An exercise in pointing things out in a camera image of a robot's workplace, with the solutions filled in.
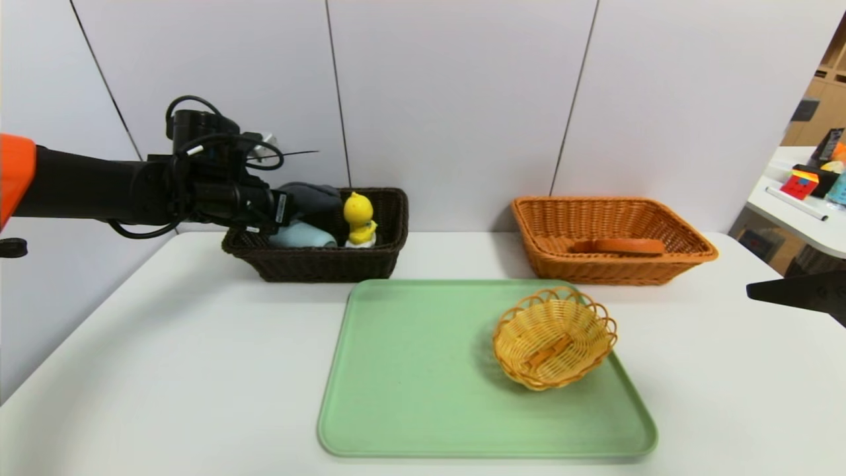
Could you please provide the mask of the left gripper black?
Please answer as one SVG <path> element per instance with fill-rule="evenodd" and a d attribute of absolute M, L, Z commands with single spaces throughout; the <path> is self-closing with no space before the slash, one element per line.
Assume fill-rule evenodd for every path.
<path fill-rule="evenodd" d="M 251 228 L 287 226 L 292 202 L 286 192 L 267 186 L 240 186 L 237 193 L 236 222 Z"/>

